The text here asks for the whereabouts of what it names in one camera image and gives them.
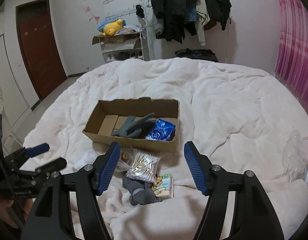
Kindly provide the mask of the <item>clear snack bag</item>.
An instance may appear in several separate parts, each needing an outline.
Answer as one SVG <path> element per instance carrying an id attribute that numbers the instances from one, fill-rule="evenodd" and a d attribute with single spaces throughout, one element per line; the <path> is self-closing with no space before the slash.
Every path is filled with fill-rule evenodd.
<path id="1" fill-rule="evenodd" d="M 126 172 L 132 168 L 133 162 L 134 162 L 133 149 L 122 148 L 115 171 Z"/>

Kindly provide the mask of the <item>bag of cotton swabs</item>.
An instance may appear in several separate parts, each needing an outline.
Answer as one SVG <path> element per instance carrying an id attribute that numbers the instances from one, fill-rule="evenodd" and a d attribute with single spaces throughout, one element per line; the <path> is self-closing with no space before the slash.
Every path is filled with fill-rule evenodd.
<path id="1" fill-rule="evenodd" d="M 127 178 L 156 185 L 156 172 L 161 158 L 139 149 L 134 149 L 132 153 L 133 162 L 126 172 Z"/>

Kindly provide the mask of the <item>grey dotted sock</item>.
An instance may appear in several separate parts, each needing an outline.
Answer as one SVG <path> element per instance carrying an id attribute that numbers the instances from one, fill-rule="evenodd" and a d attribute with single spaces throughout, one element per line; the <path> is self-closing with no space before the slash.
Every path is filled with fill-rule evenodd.
<path id="1" fill-rule="evenodd" d="M 123 188 L 127 189 L 130 193 L 130 204 L 147 205 L 153 203 L 159 203 L 162 200 L 156 197 L 154 191 L 151 189 L 152 184 L 141 180 L 133 180 L 123 176 Z"/>

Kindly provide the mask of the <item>cartoon tissue pack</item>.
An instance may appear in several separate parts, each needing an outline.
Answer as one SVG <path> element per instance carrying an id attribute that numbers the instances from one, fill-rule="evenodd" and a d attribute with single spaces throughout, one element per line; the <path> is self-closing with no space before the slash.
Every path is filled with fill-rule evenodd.
<path id="1" fill-rule="evenodd" d="M 174 195 L 174 178 L 171 174 L 156 177 L 156 185 L 152 185 L 155 196 L 160 199 L 169 199 Z"/>

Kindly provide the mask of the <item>white sock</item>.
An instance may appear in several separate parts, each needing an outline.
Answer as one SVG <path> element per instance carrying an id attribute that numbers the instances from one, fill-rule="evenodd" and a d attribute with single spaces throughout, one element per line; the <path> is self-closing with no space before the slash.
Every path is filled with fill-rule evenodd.
<path id="1" fill-rule="evenodd" d="M 87 164 L 93 164 L 98 156 L 103 155 L 103 153 L 95 151 L 93 149 L 86 151 L 82 157 L 73 165 L 73 168 L 78 171 Z"/>

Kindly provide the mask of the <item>white wardrobe door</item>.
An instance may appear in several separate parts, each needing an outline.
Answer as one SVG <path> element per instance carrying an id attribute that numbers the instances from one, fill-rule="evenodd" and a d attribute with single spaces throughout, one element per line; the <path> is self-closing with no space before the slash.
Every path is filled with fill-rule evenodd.
<path id="1" fill-rule="evenodd" d="M 0 113 L 5 113 L 14 130 L 18 129 L 31 113 L 9 64 L 5 46 L 3 13 L 0 13 Z"/>

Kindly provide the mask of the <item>clear plastic bag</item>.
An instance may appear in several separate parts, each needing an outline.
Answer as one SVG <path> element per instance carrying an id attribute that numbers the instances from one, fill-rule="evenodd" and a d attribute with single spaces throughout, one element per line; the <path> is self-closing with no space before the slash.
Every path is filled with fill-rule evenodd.
<path id="1" fill-rule="evenodd" d="M 305 180 L 308 171 L 308 137 L 294 131 L 283 149 L 283 166 L 289 181 Z"/>

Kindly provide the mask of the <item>grey knit glove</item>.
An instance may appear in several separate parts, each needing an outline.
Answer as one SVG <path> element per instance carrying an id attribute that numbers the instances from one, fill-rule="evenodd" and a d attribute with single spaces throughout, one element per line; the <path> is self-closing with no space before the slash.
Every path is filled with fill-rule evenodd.
<path id="1" fill-rule="evenodd" d="M 131 139 L 143 138 L 154 126 L 156 122 L 153 120 L 154 117 L 154 113 L 147 114 L 138 120 L 135 116 L 128 116 L 118 130 L 111 132 L 111 136 Z"/>

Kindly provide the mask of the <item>brown cardboard box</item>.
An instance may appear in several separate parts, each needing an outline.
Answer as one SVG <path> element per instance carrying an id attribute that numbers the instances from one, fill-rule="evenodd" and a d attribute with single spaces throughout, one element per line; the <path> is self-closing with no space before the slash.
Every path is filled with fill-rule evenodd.
<path id="1" fill-rule="evenodd" d="M 176 126 L 167 141 L 145 138 L 158 120 Z M 100 100 L 82 132 L 93 142 L 118 142 L 123 148 L 175 153 L 178 123 L 179 101 L 175 99 Z"/>

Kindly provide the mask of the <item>blue plastic packet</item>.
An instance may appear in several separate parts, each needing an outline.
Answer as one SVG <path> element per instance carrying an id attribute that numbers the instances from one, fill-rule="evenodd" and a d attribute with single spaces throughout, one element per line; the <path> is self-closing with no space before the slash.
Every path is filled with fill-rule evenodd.
<path id="1" fill-rule="evenodd" d="M 149 133 L 145 136 L 146 140 L 167 142 L 175 134 L 176 126 L 166 120 L 158 119 Z"/>

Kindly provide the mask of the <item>dark red wooden door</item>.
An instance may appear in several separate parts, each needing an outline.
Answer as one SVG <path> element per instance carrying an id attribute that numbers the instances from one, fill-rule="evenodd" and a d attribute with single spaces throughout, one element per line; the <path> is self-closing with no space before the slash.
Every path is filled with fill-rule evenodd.
<path id="1" fill-rule="evenodd" d="M 54 37 L 50 1 L 17 6 L 16 31 L 27 74 L 43 100 L 67 79 Z"/>

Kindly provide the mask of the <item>cardboard box on shelf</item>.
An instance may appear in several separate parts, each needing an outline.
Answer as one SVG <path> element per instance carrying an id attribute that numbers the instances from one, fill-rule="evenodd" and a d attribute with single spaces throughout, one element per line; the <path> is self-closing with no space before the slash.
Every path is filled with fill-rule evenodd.
<path id="1" fill-rule="evenodd" d="M 95 35 L 92 39 L 92 45 L 104 43 L 104 44 L 120 44 L 124 43 L 127 40 L 139 38 L 140 32 L 132 32 L 129 34 L 121 34 L 121 35 L 114 35 L 114 36 L 102 36 L 102 35 Z"/>

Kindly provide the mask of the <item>white shelf rack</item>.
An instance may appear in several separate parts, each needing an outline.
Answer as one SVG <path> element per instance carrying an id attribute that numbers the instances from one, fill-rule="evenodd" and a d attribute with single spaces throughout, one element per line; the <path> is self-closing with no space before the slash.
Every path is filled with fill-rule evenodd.
<path id="1" fill-rule="evenodd" d="M 123 29 L 117 35 L 140 32 L 139 38 L 127 40 L 120 44 L 99 43 L 105 62 L 125 60 L 128 57 L 136 57 L 148 60 L 149 53 L 146 37 L 145 18 L 137 16 L 137 12 L 143 10 L 143 0 L 104 0 L 105 20 L 123 20 Z"/>

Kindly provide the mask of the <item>yellow plush toy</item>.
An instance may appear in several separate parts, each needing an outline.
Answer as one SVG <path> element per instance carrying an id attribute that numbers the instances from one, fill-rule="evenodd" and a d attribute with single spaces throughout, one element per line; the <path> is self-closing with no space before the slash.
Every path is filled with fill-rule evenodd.
<path id="1" fill-rule="evenodd" d="M 102 36 L 113 36 L 121 29 L 123 29 L 123 20 L 119 18 L 118 20 L 110 22 L 105 27 L 103 27 Z"/>

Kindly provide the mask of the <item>pink curtain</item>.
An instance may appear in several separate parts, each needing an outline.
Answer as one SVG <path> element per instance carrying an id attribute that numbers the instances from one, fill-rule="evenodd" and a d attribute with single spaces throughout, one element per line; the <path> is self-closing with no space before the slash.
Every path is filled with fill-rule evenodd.
<path id="1" fill-rule="evenodd" d="M 308 107 L 308 11 L 301 0 L 279 0 L 281 31 L 275 73 Z"/>

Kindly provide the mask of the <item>black clothes pile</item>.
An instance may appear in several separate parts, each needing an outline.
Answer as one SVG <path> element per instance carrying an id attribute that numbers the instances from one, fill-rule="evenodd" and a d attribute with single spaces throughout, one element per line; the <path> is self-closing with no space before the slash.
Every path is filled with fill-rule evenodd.
<path id="1" fill-rule="evenodd" d="M 175 56 L 186 57 L 194 60 L 206 60 L 206 61 L 218 62 L 215 53 L 213 53 L 213 51 L 210 49 L 195 49 L 195 50 L 191 50 L 189 48 L 181 49 L 175 52 Z"/>

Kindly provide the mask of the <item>hanging dark clothes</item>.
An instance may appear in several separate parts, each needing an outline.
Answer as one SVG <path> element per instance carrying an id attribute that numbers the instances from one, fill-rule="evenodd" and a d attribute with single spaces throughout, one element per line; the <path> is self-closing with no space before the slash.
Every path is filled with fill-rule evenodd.
<path id="1" fill-rule="evenodd" d="M 230 16 L 230 0 L 148 0 L 157 39 L 182 43 L 187 31 L 206 45 L 205 31 L 218 23 L 224 31 Z"/>

